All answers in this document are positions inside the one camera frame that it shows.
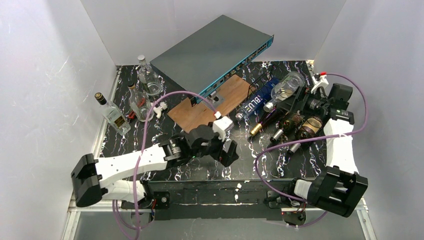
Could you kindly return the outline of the clear silver capped bottle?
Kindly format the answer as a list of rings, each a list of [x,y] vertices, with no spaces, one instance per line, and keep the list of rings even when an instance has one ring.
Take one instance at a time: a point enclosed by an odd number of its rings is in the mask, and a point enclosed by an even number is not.
[[[263,110],[269,113],[278,103],[291,97],[299,87],[305,85],[305,78],[297,71],[290,71],[271,90],[270,100],[263,106]]]

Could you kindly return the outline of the clear bottle black gold label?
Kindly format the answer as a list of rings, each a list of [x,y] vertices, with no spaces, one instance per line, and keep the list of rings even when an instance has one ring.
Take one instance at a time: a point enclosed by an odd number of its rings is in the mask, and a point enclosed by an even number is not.
[[[130,92],[129,106],[137,119],[141,122],[150,121],[154,116],[152,114],[148,116],[148,112],[152,107],[148,96],[143,91],[139,91],[133,82],[128,85],[128,89]]]

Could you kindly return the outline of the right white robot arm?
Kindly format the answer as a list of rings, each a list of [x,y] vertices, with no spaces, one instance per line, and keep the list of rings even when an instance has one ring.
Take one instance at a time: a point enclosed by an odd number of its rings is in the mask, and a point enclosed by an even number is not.
[[[290,113],[300,117],[294,134],[296,143],[289,145],[293,156],[319,135],[326,137],[325,170],[313,181],[296,178],[287,194],[324,211],[349,217],[368,188],[368,179],[359,174],[353,155],[352,136],[354,114],[347,110],[353,88],[344,84],[332,85],[328,96],[321,87],[310,90],[300,87],[294,96]]]

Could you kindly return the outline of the clear gold label liquor bottle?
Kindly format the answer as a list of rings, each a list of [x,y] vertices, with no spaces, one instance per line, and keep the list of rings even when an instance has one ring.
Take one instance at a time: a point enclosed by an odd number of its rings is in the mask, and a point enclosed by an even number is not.
[[[101,92],[97,92],[94,97],[100,104],[100,112],[108,124],[122,136],[128,133],[131,129],[131,126],[117,105],[112,101],[107,101]]]

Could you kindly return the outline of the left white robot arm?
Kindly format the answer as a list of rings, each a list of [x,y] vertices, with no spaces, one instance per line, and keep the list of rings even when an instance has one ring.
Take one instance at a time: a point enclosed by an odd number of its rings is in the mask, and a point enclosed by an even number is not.
[[[223,117],[132,153],[100,158],[85,154],[70,174],[75,204],[84,208],[101,200],[151,200],[153,191],[146,181],[137,180],[137,174],[183,166],[194,158],[210,156],[228,167],[239,158],[234,140],[224,150],[227,132],[233,127],[233,121]]]

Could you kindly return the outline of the gold capped wine bottle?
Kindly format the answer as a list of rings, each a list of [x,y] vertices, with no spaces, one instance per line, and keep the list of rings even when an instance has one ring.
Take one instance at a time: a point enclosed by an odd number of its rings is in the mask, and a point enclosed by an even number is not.
[[[249,134],[254,137],[260,132],[261,129],[278,120],[286,115],[287,111],[284,109],[274,108],[270,112],[265,112]]]

